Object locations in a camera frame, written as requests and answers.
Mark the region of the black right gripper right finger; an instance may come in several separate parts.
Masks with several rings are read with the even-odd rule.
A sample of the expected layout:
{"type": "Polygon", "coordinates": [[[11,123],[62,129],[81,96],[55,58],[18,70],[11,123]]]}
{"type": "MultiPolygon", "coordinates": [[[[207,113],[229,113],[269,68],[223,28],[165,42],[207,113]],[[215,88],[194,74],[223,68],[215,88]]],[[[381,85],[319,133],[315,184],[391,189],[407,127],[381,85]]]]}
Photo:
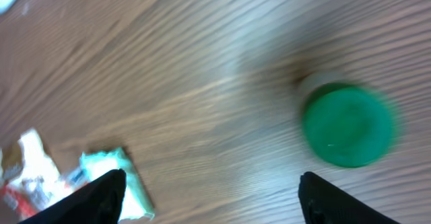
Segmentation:
{"type": "Polygon", "coordinates": [[[301,175],[298,198],[306,224],[398,224],[313,172],[301,175]]]}

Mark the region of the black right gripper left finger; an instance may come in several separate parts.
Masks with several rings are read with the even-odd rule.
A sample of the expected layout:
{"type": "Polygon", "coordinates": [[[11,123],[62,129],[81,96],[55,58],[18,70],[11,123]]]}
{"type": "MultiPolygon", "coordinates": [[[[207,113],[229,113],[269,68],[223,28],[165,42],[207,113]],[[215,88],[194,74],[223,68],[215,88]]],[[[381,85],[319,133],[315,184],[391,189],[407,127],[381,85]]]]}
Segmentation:
{"type": "Polygon", "coordinates": [[[110,170],[20,224],[117,224],[126,178],[124,170],[110,170]]]}

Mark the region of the teal snack packet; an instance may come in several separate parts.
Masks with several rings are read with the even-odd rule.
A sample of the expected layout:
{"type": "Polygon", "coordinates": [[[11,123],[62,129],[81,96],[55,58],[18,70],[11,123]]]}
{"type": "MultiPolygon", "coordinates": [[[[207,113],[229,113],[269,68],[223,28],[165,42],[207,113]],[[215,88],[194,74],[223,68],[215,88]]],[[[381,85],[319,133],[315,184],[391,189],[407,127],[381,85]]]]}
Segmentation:
{"type": "Polygon", "coordinates": [[[152,202],[123,148],[82,153],[79,163],[96,196],[103,200],[103,223],[155,217],[152,202]]]}

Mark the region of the brown cookie bag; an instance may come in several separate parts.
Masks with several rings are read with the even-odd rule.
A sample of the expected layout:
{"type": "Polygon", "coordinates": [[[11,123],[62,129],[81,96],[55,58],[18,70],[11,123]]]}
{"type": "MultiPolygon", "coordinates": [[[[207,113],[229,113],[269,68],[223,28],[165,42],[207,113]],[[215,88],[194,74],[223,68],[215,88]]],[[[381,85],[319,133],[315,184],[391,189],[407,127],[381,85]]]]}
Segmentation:
{"type": "Polygon", "coordinates": [[[1,149],[1,200],[23,221],[74,193],[31,128],[1,149]]]}

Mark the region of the green lid jar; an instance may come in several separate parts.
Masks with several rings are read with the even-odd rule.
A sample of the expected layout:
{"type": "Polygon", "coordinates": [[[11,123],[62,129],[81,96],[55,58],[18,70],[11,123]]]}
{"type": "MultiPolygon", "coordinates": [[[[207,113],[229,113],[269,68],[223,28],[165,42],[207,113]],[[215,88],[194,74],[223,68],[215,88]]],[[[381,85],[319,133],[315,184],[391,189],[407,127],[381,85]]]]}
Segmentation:
{"type": "Polygon", "coordinates": [[[397,141],[392,102],[337,71],[306,76],[298,95],[304,139],[327,163],[346,168],[370,165],[397,141]]]}

